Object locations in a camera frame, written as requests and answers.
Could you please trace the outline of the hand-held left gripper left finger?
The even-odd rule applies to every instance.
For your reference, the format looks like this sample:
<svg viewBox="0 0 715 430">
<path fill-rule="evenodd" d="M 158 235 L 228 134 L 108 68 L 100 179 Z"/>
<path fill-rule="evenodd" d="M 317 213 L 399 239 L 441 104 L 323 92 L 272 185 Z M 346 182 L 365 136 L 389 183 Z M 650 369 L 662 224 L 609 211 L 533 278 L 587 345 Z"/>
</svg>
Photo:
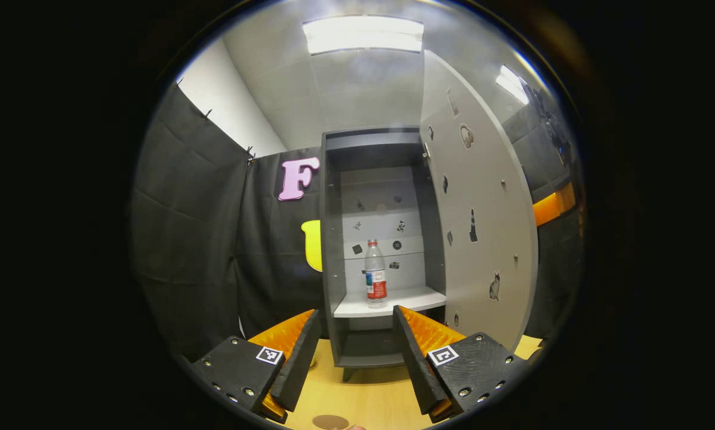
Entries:
<svg viewBox="0 0 715 430">
<path fill-rule="evenodd" d="M 226 402 L 283 425 L 297 408 L 321 331 L 311 309 L 250 340 L 228 337 L 190 368 Z"/>
</svg>

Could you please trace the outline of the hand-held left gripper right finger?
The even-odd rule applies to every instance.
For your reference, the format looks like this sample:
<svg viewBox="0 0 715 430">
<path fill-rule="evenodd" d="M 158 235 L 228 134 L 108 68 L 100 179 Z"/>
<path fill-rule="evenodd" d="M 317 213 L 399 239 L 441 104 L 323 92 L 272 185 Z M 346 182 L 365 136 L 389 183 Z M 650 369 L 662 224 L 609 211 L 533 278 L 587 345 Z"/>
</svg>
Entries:
<svg viewBox="0 0 715 430">
<path fill-rule="evenodd" d="M 418 408 L 432 423 L 496 403 L 528 373 L 527 359 L 482 332 L 465 336 L 399 305 L 392 317 Z"/>
</svg>

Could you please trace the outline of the grey cabinet door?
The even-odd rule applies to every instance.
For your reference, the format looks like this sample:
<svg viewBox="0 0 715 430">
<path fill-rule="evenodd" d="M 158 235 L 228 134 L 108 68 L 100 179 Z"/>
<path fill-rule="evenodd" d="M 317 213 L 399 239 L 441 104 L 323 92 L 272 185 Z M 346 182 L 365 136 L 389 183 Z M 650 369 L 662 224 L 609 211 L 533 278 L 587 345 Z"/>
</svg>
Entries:
<svg viewBox="0 0 715 430">
<path fill-rule="evenodd" d="M 513 145 L 486 101 L 458 71 L 423 52 L 420 136 L 441 224 L 445 320 L 516 350 L 537 285 L 531 192 Z"/>
</svg>

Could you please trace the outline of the dark grey cabinet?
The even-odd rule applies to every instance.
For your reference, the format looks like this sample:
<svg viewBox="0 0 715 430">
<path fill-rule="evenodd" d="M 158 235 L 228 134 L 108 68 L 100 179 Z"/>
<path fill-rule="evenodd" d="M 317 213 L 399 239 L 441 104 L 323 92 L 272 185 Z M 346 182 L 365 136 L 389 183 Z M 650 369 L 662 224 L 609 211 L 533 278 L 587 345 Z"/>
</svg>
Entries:
<svg viewBox="0 0 715 430">
<path fill-rule="evenodd" d="M 331 353 L 347 383 L 359 370 L 403 365 L 393 317 L 336 318 L 350 292 L 365 292 L 368 241 L 386 261 L 388 291 L 426 286 L 446 296 L 436 193 L 417 126 L 332 131 L 321 146 L 321 250 Z M 442 321 L 445 305 L 419 311 Z"/>
</svg>

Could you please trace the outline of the clear bottle with red label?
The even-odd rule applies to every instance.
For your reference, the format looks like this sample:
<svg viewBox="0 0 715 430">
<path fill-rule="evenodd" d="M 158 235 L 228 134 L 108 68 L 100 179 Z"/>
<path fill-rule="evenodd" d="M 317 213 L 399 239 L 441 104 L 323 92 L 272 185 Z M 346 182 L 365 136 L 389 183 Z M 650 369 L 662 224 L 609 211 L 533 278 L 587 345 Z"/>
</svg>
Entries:
<svg viewBox="0 0 715 430">
<path fill-rule="evenodd" d="M 387 302 L 387 275 L 384 254 L 376 239 L 368 241 L 365 256 L 366 301 L 370 308 L 382 308 Z"/>
</svg>

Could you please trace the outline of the white cabinet shelf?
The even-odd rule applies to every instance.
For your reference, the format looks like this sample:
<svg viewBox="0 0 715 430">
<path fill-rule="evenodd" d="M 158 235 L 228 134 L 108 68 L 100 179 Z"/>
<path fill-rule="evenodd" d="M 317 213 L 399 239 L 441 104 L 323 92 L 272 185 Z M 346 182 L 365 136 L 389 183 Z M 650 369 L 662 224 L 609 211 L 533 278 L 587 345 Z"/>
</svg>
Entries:
<svg viewBox="0 0 715 430">
<path fill-rule="evenodd" d="M 444 294 L 421 286 L 388 291 L 387 300 L 378 305 L 368 303 L 365 292 L 350 292 L 334 310 L 336 318 L 373 318 L 392 315 L 394 306 L 423 311 L 445 305 Z"/>
</svg>

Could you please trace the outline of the small ceiling light panel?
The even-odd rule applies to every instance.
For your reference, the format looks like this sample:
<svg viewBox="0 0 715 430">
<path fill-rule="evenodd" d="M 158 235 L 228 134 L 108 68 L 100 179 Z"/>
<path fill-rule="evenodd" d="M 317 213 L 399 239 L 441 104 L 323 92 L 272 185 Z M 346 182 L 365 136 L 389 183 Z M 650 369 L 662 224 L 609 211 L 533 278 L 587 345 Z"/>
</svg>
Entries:
<svg viewBox="0 0 715 430">
<path fill-rule="evenodd" d="M 507 65 L 502 64 L 500 66 L 500 71 L 495 81 L 497 85 L 510 93 L 522 105 L 528 105 L 530 103 L 529 86 L 526 81 Z"/>
</svg>

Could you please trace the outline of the black backdrop cloth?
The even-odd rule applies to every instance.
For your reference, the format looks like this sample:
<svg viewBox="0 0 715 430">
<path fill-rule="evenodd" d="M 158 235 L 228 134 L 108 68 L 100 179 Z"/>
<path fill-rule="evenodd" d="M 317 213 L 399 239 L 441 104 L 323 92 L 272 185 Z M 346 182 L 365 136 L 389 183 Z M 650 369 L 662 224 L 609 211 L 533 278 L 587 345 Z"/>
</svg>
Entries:
<svg viewBox="0 0 715 430">
<path fill-rule="evenodd" d="M 505 124 L 532 203 L 572 182 L 577 206 L 539 228 L 537 285 L 523 336 L 556 339 L 583 267 L 578 163 L 554 148 L 543 102 Z M 321 250 L 321 146 L 251 160 L 173 85 L 159 102 L 131 201 L 136 273 L 172 348 L 196 360 L 303 311 L 328 337 Z"/>
</svg>

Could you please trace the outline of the large ceiling light panel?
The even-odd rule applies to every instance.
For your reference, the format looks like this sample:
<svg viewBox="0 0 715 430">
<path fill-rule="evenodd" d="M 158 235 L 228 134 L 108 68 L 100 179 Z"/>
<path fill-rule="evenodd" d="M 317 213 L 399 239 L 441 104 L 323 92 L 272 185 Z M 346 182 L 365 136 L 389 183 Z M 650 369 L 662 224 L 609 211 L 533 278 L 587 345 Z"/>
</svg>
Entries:
<svg viewBox="0 0 715 430">
<path fill-rule="evenodd" d="M 422 50 L 425 26 L 418 21 L 389 16 L 336 16 L 303 23 L 309 54 L 384 49 Z"/>
</svg>

